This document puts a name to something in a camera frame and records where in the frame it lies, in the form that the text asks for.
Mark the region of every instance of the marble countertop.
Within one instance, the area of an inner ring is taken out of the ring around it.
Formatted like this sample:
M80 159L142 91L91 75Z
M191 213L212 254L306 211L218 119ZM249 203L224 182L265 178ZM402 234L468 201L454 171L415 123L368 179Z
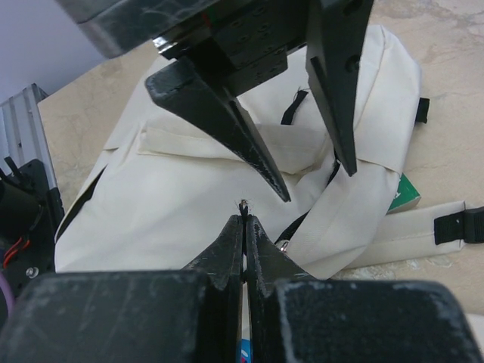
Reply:
M484 205L484 2L375 0L372 23L392 30L423 71L429 123L418 126L405 174L419 207L453 200ZM147 43L109 60L40 105L57 182L68 208L95 164L141 75L157 57ZM484 246L360 268L345 278L428 279L445 284L466 312L484 315Z

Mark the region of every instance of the screw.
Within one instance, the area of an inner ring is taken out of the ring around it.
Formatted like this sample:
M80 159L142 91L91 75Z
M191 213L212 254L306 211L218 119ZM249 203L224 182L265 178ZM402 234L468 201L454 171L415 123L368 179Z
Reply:
M245 34L245 35L239 37L238 42L239 43L245 43L247 40L249 40L249 38L250 37L247 34Z
M254 17L258 17L261 14L265 13L265 6L258 7L252 14Z
M269 45L266 49L264 49L264 53L270 53L274 50L274 46L273 45Z
M287 248L289 247L288 240L280 240L275 245L282 253L287 253Z
M25 271L25 275L28 277L28 278L36 278L37 276L39 276L39 269L37 267L29 267L26 271Z
M263 25L261 25L261 26L259 27L259 30L258 30L258 31L259 31L259 33L263 33L263 32L265 32L267 29L269 29L269 27L270 27L270 26L271 26L271 25L270 25L269 23L264 23Z
M244 22L242 20L236 20L232 24L230 24L230 26L232 28L239 28L239 27L242 26L242 24L244 24Z

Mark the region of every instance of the small wire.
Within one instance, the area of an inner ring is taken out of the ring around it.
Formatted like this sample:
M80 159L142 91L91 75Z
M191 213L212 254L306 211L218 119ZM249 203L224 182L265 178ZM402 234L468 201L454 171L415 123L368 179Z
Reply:
M10 248L7 250L7 252L5 252L5 254L3 255L3 259L4 259L4 260L5 260L5 258L7 257L7 255L8 255L10 252L12 252L12 251L13 251L13 250L14 250L14 249L15 249L15 248L16 248L16 247L17 247L17 246L18 246L18 245L19 245L19 244L22 242L22 240L23 240L23 237L20 237L20 238L18 239L18 241L17 241L17 242L15 242L15 244L14 244L12 247L10 247Z
M32 225L29 227L29 231L33 231L34 229L36 229L38 223L40 222L43 216L44 216L44 207L39 205L39 212L37 213L36 220L33 221Z
M294 94L293 102L296 100L297 94L299 93L300 90L301 90L301 87L298 87L296 93Z
M6 269L8 263L14 258L14 256L17 255L19 251L25 250L28 246L30 246L30 240L27 240L21 249L13 250L9 255L7 255L3 261L3 268Z

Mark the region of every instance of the black buckle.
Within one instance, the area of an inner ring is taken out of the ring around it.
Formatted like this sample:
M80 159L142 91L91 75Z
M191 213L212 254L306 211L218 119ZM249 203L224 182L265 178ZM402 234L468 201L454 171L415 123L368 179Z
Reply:
M464 240L466 244L484 243L484 207L464 211Z

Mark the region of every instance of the screw hole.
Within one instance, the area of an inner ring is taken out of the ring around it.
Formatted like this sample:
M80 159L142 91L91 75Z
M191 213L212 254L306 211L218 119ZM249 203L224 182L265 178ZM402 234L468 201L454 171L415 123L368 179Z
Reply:
M345 64L346 72L353 73L360 67L360 56L355 54L348 58Z
M264 13L265 13L265 6L260 6L252 14L254 17L258 17L259 15L262 15Z
M269 45L266 49L264 49L264 53L270 53L274 50L274 46L273 45Z
M249 40L249 38L250 37L247 34L245 34L245 35L239 37L238 42L239 43L245 43L247 40Z
M269 36L271 35L271 32L270 31L267 31L265 33L262 33L260 36L259 36L259 39L261 40L264 40L264 39L267 39Z
M263 25L261 25L261 26L259 27L258 32L259 32L259 33L263 33L263 32L265 32L267 29L269 29L269 27L270 27L270 26L271 26L271 24L269 24L269 23L264 23Z
M232 28L240 28L242 26L242 24L244 24L244 22L242 20L236 20L236 21L233 21L230 26Z
M349 15L355 13L363 5L363 0L351 0L347 6L343 9L343 15L348 17Z

